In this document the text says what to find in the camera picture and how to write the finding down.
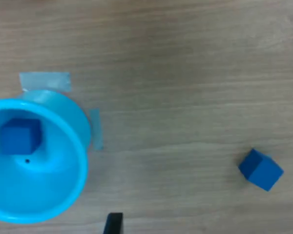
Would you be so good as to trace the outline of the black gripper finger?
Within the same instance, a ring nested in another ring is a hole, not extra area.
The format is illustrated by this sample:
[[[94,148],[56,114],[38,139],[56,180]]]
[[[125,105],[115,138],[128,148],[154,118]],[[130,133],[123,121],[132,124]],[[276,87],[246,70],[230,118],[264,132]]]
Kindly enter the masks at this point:
[[[109,213],[103,234],[123,234],[123,213]]]

